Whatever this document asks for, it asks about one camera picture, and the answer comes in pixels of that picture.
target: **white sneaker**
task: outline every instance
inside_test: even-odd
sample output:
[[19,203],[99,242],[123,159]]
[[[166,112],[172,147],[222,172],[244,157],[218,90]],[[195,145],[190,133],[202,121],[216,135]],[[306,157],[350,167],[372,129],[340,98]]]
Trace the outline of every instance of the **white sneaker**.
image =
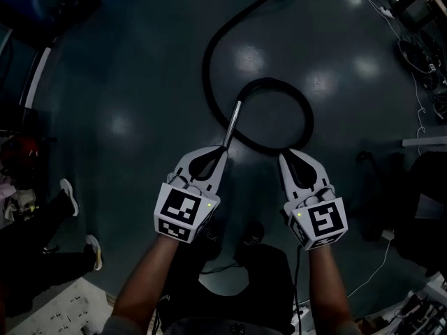
[[64,190],[67,196],[71,200],[71,204],[73,205],[73,209],[75,210],[73,212],[73,216],[77,216],[79,214],[79,206],[75,198],[73,197],[73,187],[71,186],[71,184],[68,182],[67,179],[61,179],[59,185],[61,186],[61,190]]
[[101,246],[99,245],[98,240],[92,234],[89,234],[86,237],[85,241],[87,244],[90,244],[93,247],[93,251],[96,254],[96,261],[95,261],[94,269],[96,271],[98,271],[103,267],[103,258],[101,256]]

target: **metal rod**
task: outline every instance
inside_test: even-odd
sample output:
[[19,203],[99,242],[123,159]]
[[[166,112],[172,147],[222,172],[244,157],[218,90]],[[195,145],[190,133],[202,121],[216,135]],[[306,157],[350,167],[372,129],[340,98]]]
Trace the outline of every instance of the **metal rod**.
[[233,114],[231,115],[230,123],[228,125],[228,129],[226,130],[225,139],[223,140],[223,147],[228,149],[228,145],[230,144],[231,137],[233,136],[233,131],[236,127],[237,117],[239,116],[240,106],[242,102],[238,100],[236,102],[235,108],[233,109]]

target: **white cable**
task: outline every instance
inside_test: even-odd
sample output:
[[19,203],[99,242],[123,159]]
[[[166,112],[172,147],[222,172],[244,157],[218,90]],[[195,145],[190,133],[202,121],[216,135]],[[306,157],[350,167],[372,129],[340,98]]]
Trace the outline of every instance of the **white cable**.
[[433,112],[434,112],[439,118],[441,118],[442,120],[444,120],[444,117],[443,117],[442,115],[439,114],[439,112],[436,110],[436,108],[434,107],[434,105],[433,105]]
[[439,110],[437,110],[438,113],[440,113],[443,109],[445,109],[447,107],[447,104],[442,105],[442,107],[439,108]]
[[419,129],[416,132],[416,138],[419,139],[419,132],[422,131],[423,133],[425,133],[425,127],[422,125],[422,121],[420,120],[420,115],[419,113],[422,112],[425,114],[425,108],[422,106],[422,104],[420,103],[419,100],[419,96],[418,96],[418,84],[416,83],[416,78],[414,77],[414,74],[412,73],[411,76],[413,77],[413,81],[414,81],[414,87],[416,88],[416,99],[418,100],[419,103],[419,110],[418,110],[418,119],[419,119]]
[[424,75],[429,75],[430,72],[426,72],[426,71],[424,71],[424,70],[421,70],[421,69],[418,68],[417,66],[413,65],[413,64],[412,64],[412,63],[405,57],[405,54],[404,54],[404,52],[402,51],[402,48],[400,47],[400,41],[401,41],[401,39],[400,39],[399,35],[397,35],[397,33],[396,33],[396,31],[393,29],[393,27],[391,26],[390,20],[388,20],[388,19],[386,18],[386,16],[382,15],[382,13],[380,12],[380,8],[379,8],[379,7],[378,7],[372,0],[368,0],[368,1],[369,1],[369,3],[372,5],[372,7],[373,7],[374,10],[376,11],[376,13],[378,13],[381,17],[383,17],[383,18],[385,19],[385,21],[388,23],[388,26],[390,27],[390,29],[391,29],[391,30],[394,32],[394,34],[396,35],[397,39],[399,40],[399,43],[397,44],[397,46],[399,47],[400,53],[401,53],[402,56],[406,59],[406,61],[407,61],[409,64],[411,64],[411,66],[412,66],[414,69],[418,70],[420,73],[422,73],[422,74],[424,74]]
[[356,289],[354,289],[354,290],[351,292],[351,294],[348,295],[348,297],[350,297],[352,294],[354,294],[355,292],[357,292],[357,290],[359,290],[362,286],[364,286],[365,284],[367,284],[367,283],[372,279],[372,277],[376,275],[376,273],[380,270],[380,268],[383,267],[383,265],[385,264],[385,261],[386,261],[386,256],[387,256],[387,254],[388,254],[388,249],[390,249],[390,243],[391,243],[391,240],[388,241],[388,245],[387,245],[387,247],[386,247],[386,251],[385,251],[385,257],[383,257],[383,262],[382,262],[382,264],[379,266],[379,268],[377,268],[377,269],[374,271],[374,273],[371,274],[371,276],[368,278],[367,281],[365,281],[364,283],[360,284]]
[[382,15],[382,13],[380,12],[380,8],[372,1],[372,0],[368,0],[369,3],[372,5],[372,7],[374,8],[374,10],[376,11],[376,13],[378,13],[381,17],[383,17],[385,19],[385,21],[388,23],[388,25],[390,26],[390,29],[393,30],[394,34],[396,35],[396,37],[399,39],[400,41],[400,37],[399,35],[397,35],[396,31],[394,31],[393,27],[390,24],[390,21]]

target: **sneaker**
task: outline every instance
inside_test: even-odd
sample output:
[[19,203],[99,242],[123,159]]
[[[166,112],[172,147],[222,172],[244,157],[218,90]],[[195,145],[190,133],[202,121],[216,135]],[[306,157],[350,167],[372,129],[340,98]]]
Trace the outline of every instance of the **sneaker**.
[[94,235],[89,234],[85,239],[86,243],[89,244],[93,248],[93,252],[96,254],[96,261],[94,269],[96,271],[100,270],[103,267],[103,258],[101,256],[101,246],[99,245],[98,240]]
[[61,179],[59,185],[61,186],[61,190],[63,190],[65,194],[67,194],[67,196],[70,198],[74,210],[73,216],[77,216],[79,214],[79,206],[75,198],[73,197],[73,187],[71,186],[71,184],[68,182],[67,179]]
[[244,257],[247,249],[252,246],[259,245],[264,238],[264,226],[259,221],[253,221],[248,224],[242,234],[239,246],[235,252],[234,260],[239,263],[239,265],[244,265]]
[[200,252],[206,253],[205,258],[207,261],[215,260],[222,251],[218,234],[216,221],[211,218],[197,236],[196,243],[200,244]]

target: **dark gray floor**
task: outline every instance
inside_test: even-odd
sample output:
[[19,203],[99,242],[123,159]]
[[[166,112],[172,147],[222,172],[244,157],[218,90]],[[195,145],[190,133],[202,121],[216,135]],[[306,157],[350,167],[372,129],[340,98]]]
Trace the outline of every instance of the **dark gray floor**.
[[[52,150],[53,191],[58,178],[68,177],[81,206],[57,241],[64,250],[79,250],[82,236],[93,232],[103,247],[104,268],[87,278],[113,295],[155,238],[152,212],[161,182],[183,154],[224,137],[204,99],[201,61],[214,32],[253,1],[103,0],[50,57],[35,108],[59,138]],[[413,80],[397,62],[394,42],[368,0],[272,0],[222,40],[212,83],[227,114],[252,79],[275,77],[300,89],[315,116],[303,151],[324,164],[352,210],[378,191],[370,167],[356,163],[356,154],[369,149],[380,160],[418,128]],[[430,111],[427,124],[434,121]],[[259,142],[280,146],[302,127],[300,111],[287,97],[267,94],[247,104],[239,127]],[[408,163],[417,155],[406,154]],[[258,219],[265,243],[284,250],[294,269],[297,241],[278,213],[285,196],[277,160],[237,140],[230,159],[217,213],[228,220],[224,252],[207,267],[230,262],[244,225]],[[348,291],[381,263],[387,244],[363,241],[360,222],[351,219],[351,230],[333,247]],[[384,268],[351,298],[354,315],[393,304],[422,286],[423,271],[391,249]],[[221,294],[242,289],[243,271],[228,272],[236,275],[231,282],[225,274],[204,282]],[[307,299],[307,284],[303,254],[301,300]]]

